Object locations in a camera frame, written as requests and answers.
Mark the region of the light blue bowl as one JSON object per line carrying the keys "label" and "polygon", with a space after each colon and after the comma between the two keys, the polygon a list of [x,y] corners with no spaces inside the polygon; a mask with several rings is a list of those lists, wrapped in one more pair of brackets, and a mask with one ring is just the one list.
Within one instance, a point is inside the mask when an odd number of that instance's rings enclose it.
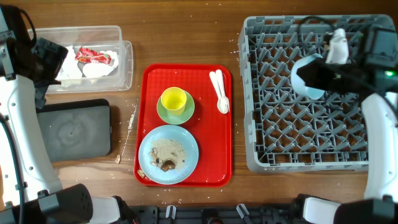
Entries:
{"label": "light blue bowl", "polygon": [[292,67],[290,72],[290,82],[294,91],[298,95],[310,98],[311,100],[318,100],[323,96],[325,91],[306,86],[305,82],[298,76],[297,71],[299,68],[308,65],[316,58],[322,58],[322,56],[319,54],[313,54],[308,57],[301,58],[294,63],[294,66]]}

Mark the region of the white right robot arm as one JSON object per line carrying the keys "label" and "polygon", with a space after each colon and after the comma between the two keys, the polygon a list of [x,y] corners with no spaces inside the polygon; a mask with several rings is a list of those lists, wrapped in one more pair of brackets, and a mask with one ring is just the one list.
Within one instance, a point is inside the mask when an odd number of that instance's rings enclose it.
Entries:
{"label": "white right robot arm", "polygon": [[326,58],[311,55],[291,72],[294,91],[317,100],[324,91],[355,93],[368,137],[369,170],[363,200],[336,203],[305,198],[309,223],[397,223],[397,32],[365,28],[355,63],[348,63],[346,31],[331,28],[323,38]]}

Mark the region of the green small plate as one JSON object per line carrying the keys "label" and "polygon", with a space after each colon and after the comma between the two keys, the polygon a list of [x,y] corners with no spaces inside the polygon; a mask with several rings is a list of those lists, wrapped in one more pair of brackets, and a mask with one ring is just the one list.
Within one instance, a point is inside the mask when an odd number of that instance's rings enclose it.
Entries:
{"label": "green small plate", "polygon": [[175,116],[170,114],[166,108],[161,103],[161,98],[158,99],[157,102],[157,113],[162,121],[166,122],[167,124],[172,125],[180,125],[187,122],[194,114],[195,110],[195,102],[191,94],[185,91],[187,96],[187,102],[185,105],[185,110],[182,114]]}

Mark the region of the yellow plastic cup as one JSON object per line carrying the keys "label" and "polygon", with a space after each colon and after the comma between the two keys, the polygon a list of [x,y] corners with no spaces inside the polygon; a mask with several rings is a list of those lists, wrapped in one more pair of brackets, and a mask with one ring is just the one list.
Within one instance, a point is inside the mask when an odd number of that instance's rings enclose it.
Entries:
{"label": "yellow plastic cup", "polygon": [[161,94],[160,101],[170,114],[178,116],[185,110],[187,95],[179,87],[170,87]]}

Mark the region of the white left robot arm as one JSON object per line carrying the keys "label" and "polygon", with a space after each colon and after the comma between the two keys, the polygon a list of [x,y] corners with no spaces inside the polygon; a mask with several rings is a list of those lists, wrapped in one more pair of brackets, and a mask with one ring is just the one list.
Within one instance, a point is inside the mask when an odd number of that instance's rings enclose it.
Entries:
{"label": "white left robot arm", "polygon": [[139,223],[118,196],[94,197],[83,184],[63,188],[37,119],[68,50],[37,37],[25,10],[1,6],[2,223]]}

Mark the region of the red snack wrapper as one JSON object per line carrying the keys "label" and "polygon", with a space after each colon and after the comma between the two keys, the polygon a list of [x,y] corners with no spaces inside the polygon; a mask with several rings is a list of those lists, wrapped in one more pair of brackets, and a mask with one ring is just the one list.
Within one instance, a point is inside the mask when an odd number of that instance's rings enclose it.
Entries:
{"label": "red snack wrapper", "polygon": [[83,63],[103,63],[109,65],[112,58],[106,53],[101,53],[89,48],[81,47],[76,53],[75,60]]}

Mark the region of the white plastic fork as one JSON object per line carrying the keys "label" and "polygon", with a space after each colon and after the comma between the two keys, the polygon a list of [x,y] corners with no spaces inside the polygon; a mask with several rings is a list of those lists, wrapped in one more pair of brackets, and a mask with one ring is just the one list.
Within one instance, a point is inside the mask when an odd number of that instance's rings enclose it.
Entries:
{"label": "white plastic fork", "polygon": [[220,90],[220,97],[218,100],[218,109],[221,113],[226,114],[229,112],[229,98],[226,96],[223,81],[223,72],[221,70],[216,70],[215,72],[216,80],[218,83],[218,88]]}

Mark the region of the white napkin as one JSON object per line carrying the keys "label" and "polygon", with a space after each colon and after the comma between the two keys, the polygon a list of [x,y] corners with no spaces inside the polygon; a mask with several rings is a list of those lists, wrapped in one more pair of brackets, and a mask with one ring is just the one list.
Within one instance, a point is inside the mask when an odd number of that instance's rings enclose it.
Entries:
{"label": "white napkin", "polygon": [[110,64],[104,63],[81,63],[82,68],[79,68],[79,62],[75,60],[76,53],[72,45],[67,47],[68,55],[62,65],[61,70],[57,75],[57,80],[71,80],[81,78],[99,78],[108,76],[119,65],[118,54],[114,51],[100,51],[102,54],[110,56]]}

